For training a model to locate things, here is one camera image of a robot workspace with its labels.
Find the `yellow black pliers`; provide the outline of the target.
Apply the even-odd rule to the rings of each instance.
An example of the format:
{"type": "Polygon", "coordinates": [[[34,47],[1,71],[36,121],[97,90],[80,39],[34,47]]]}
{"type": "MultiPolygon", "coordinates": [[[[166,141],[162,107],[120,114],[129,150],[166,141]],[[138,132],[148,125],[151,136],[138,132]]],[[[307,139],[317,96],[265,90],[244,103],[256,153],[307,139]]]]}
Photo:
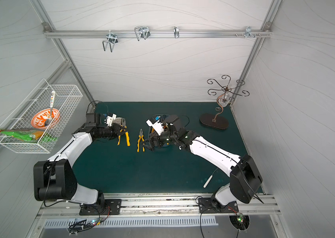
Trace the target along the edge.
{"type": "MultiPolygon", "coordinates": [[[[120,131],[121,132],[125,132],[125,136],[126,136],[126,144],[128,147],[131,146],[131,143],[130,143],[130,137],[129,137],[129,132],[127,131],[127,126],[124,126],[125,130],[124,129],[121,129],[120,131]]],[[[121,142],[121,135],[118,136],[118,142],[117,142],[117,146],[120,145],[120,142],[121,142]]]]}
{"type": "Polygon", "coordinates": [[[138,135],[138,141],[137,141],[137,152],[139,153],[140,151],[145,152],[144,148],[144,134],[143,130],[140,129],[139,135],[138,135]]]}

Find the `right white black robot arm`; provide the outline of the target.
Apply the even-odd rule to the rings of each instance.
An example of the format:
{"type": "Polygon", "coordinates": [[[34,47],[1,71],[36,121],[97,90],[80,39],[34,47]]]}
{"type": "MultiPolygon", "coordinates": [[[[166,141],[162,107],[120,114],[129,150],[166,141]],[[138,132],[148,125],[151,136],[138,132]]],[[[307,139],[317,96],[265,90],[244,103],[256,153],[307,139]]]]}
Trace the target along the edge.
{"type": "Polygon", "coordinates": [[[198,133],[188,131],[177,115],[165,119],[151,117],[146,124],[154,131],[143,142],[143,148],[154,151],[165,144],[174,144],[179,150],[186,150],[205,159],[229,177],[229,183],[213,195],[213,201],[218,205],[227,206],[234,201],[248,204],[257,196],[263,179],[256,163],[248,154],[241,157],[217,147],[198,133]]]}

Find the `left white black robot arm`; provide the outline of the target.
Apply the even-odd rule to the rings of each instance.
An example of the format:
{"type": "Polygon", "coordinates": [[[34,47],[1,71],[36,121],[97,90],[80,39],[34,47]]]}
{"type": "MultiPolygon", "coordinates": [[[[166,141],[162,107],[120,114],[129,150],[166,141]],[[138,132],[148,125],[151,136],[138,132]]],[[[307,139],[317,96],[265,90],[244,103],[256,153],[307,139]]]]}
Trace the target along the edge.
{"type": "Polygon", "coordinates": [[[103,193],[80,185],[72,167],[95,140],[116,139],[126,132],[124,118],[113,113],[88,113],[86,122],[72,133],[71,140],[59,152],[34,165],[35,199],[79,204],[81,214],[104,213],[108,205],[103,193]]]}

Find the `blue plastic storage box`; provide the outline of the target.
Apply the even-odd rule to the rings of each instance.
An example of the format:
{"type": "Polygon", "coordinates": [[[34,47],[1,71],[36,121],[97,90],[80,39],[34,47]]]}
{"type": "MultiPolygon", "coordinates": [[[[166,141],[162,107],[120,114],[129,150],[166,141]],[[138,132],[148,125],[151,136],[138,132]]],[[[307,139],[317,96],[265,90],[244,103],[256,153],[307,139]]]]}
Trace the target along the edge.
{"type": "Polygon", "coordinates": [[[147,125],[150,127],[148,134],[148,139],[144,141],[145,147],[146,143],[149,143],[149,150],[154,151],[155,148],[168,147],[170,140],[166,136],[160,138],[163,132],[165,132],[166,125],[163,123],[164,120],[169,117],[169,115],[154,115],[147,120],[147,125]]]}

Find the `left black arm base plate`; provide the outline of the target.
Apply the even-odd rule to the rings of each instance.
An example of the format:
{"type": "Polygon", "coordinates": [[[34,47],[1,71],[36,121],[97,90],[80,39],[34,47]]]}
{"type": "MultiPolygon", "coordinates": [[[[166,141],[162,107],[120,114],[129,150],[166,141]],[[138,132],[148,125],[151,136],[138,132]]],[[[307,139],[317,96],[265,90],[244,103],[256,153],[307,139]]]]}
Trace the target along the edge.
{"type": "Polygon", "coordinates": [[[105,201],[98,201],[95,204],[83,204],[80,205],[79,215],[119,215],[121,204],[121,199],[106,199],[105,201]]]}

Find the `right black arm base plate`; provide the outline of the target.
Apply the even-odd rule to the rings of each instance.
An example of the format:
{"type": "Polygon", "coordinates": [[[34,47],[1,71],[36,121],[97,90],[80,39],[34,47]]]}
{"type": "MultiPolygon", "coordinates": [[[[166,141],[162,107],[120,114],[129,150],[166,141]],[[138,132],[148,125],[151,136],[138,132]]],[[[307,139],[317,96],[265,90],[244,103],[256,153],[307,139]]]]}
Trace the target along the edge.
{"type": "Polygon", "coordinates": [[[201,214],[239,213],[236,201],[230,202],[227,205],[221,205],[215,198],[198,196],[196,203],[199,206],[201,214]]]}

